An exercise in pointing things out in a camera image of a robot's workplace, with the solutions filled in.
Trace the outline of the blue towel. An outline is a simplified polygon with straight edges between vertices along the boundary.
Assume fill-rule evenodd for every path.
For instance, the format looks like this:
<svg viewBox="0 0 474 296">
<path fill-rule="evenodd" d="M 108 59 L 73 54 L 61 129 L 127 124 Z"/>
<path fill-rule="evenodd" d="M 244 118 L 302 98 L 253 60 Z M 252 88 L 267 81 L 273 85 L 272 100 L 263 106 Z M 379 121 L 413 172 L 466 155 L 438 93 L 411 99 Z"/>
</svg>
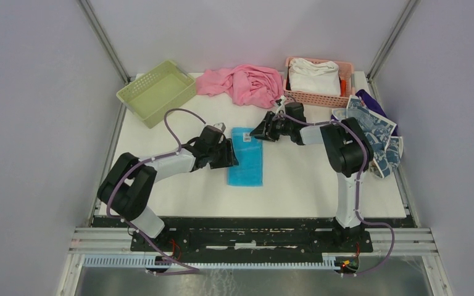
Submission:
<svg viewBox="0 0 474 296">
<path fill-rule="evenodd" d="M 234 127 L 231 139 L 239 164 L 229 167 L 227 184 L 234 187 L 263 186 L 263 145 L 251 136 L 252 128 Z"/>
</svg>

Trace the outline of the purple cloth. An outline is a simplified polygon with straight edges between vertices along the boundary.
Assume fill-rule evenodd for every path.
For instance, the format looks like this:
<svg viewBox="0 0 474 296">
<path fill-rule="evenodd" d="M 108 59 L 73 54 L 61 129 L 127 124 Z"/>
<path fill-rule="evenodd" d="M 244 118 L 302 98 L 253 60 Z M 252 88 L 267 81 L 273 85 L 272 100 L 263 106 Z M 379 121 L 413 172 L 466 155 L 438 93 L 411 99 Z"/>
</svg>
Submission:
<svg viewBox="0 0 474 296">
<path fill-rule="evenodd" d="M 364 89 L 360 89 L 355 95 L 351 95 L 345 108 L 332 109 L 332 120 L 343 120 L 347 117 L 372 119 L 375 123 L 388 128 L 392 136 L 398 136 L 397 124 L 387 118 L 381 105 Z"/>
</svg>

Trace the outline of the pink plastic basket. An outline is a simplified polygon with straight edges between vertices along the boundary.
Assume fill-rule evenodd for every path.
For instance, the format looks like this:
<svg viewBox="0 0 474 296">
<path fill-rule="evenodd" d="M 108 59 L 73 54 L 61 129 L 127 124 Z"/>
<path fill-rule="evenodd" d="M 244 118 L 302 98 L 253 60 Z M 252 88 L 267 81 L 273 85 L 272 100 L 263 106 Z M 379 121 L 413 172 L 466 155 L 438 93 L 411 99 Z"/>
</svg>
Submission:
<svg viewBox="0 0 474 296">
<path fill-rule="evenodd" d="M 307 59 L 313 63 L 320 63 L 320 62 L 335 62 L 339 65 L 339 78 L 345 80 L 347 83 L 347 90 L 346 96 L 341 97 L 339 96 L 327 96 L 327 95 L 320 95 L 320 94 L 312 94 L 307 92 L 300 92 L 300 91 L 292 91 L 290 86 L 290 80 L 288 76 L 288 66 L 292 59 L 294 58 L 303 58 L 303 57 L 288 57 L 286 59 L 286 73 L 285 78 L 283 80 L 283 90 L 285 96 L 289 96 L 295 99 L 295 101 L 301 102 L 303 104 L 309 105 L 316 105 L 321 107 L 330 107 L 330 108 L 342 108 L 347 105 L 349 97 L 355 93 L 355 86 L 354 86 L 354 65 L 349 62 L 342 62 L 342 61 L 333 61 L 333 60 L 322 60 L 322 59 L 311 59 L 311 58 L 303 58 Z"/>
</svg>

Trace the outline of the pink towel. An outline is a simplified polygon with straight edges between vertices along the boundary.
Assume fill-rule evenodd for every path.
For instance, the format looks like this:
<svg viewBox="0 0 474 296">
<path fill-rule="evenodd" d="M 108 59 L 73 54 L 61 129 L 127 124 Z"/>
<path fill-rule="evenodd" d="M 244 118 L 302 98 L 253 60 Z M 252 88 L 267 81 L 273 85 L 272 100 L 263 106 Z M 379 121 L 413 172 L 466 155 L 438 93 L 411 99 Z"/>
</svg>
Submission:
<svg viewBox="0 0 474 296">
<path fill-rule="evenodd" d="M 198 95 L 210 97 L 225 93 L 238 106 L 269 109 L 283 95 L 283 81 L 274 68 L 242 64 L 206 70 L 196 78 L 196 89 Z"/>
</svg>

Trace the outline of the orange item in basket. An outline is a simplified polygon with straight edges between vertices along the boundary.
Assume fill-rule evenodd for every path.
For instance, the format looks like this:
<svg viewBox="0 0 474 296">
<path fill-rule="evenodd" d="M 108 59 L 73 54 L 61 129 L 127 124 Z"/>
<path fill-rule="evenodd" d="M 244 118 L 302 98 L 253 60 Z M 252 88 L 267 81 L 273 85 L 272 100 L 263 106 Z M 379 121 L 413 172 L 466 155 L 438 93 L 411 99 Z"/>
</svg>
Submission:
<svg viewBox="0 0 474 296">
<path fill-rule="evenodd" d="M 346 90 L 347 90 L 347 83 L 345 80 L 340 79 L 340 89 L 341 89 L 341 97 L 346 96 Z"/>
</svg>

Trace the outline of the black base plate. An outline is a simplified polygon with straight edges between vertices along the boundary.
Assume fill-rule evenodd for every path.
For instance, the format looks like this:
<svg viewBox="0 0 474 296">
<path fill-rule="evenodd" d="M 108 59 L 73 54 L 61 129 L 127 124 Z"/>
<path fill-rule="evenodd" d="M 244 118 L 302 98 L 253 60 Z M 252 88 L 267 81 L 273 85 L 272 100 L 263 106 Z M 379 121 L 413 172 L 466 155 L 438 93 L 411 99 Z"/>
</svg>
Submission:
<svg viewBox="0 0 474 296">
<path fill-rule="evenodd" d="M 153 239 L 174 259 L 195 263 L 318 263 L 324 253 L 372 253 L 375 230 L 416 228 L 406 218 L 369 218 L 360 234 L 341 234 L 330 218 L 165 217 Z"/>
</svg>

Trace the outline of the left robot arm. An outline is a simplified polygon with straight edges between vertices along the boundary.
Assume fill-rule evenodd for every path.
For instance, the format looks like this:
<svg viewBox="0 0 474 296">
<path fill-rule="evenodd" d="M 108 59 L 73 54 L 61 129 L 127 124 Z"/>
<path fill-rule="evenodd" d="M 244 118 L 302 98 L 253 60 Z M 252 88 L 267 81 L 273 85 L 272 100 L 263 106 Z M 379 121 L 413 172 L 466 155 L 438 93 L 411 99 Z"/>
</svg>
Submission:
<svg viewBox="0 0 474 296">
<path fill-rule="evenodd" d="M 239 165 L 232 140 L 224 131 L 223 123 L 207 125 L 198 137 L 182 144 L 180 151 L 146 160 L 129 152 L 122 154 L 99 186 L 97 198 L 143 232 L 153 250 L 165 249 L 170 240 L 165 223 L 148 206 L 152 188 L 165 178 L 206 166 L 218 169 Z"/>
</svg>

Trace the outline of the blue white patterned cloth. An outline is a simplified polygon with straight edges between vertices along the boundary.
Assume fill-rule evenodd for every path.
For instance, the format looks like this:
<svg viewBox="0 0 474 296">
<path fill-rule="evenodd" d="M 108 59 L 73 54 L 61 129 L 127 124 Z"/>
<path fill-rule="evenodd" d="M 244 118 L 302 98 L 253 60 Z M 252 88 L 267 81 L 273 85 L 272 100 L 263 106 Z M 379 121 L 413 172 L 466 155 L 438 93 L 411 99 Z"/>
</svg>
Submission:
<svg viewBox="0 0 474 296">
<path fill-rule="evenodd" d="M 370 171 L 383 179 L 390 176 L 401 164 L 404 152 L 404 140 L 401 136 L 392 136 L 388 128 L 375 123 L 372 119 L 355 118 L 373 150 Z"/>
</svg>

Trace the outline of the green plastic basket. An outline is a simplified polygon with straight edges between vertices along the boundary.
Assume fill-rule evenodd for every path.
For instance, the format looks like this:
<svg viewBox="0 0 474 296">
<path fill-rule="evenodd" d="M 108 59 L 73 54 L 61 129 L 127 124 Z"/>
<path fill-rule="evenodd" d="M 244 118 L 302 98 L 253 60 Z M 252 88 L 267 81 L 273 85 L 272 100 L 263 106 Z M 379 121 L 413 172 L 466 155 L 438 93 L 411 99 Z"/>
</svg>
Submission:
<svg viewBox="0 0 474 296">
<path fill-rule="evenodd" d="M 165 60 L 117 92 L 117 98 L 146 127 L 160 123 L 166 111 L 197 94 L 196 79 L 174 61 Z"/>
</svg>

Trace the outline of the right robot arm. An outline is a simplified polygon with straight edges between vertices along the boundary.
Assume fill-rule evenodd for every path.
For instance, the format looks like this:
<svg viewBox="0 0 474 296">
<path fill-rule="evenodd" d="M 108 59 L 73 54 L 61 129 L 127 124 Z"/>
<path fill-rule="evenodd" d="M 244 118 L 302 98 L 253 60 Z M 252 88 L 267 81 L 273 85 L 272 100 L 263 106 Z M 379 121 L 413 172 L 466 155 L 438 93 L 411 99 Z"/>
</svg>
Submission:
<svg viewBox="0 0 474 296">
<path fill-rule="evenodd" d="M 362 181 L 373 159 L 373 149 L 358 120 L 349 117 L 308 123 L 303 104 L 290 102 L 277 113 L 268 111 L 250 136 L 270 142 L 289 136 L 300 146 L 324 145 L 330 166 L 338 177 L 338 207 L 331 241 L 340 252 L 355 246 L 364 231 L 359 212 Z"/>
</svg>

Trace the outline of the white folded towel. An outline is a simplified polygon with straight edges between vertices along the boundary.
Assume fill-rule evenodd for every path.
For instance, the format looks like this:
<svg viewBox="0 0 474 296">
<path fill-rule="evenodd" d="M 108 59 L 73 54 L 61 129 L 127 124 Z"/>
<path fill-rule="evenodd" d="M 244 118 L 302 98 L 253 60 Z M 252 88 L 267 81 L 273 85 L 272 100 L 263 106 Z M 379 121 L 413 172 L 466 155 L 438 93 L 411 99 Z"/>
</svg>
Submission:
<svg viewBox="0 0 474 296">
<path fill-rule="evenodd" d="M 294 58 L 288 66 L 292 91 L 327 96 L 341 95 L 339 65 L 335 62 L 313 63 L 307 59 Z"/>
</svg>

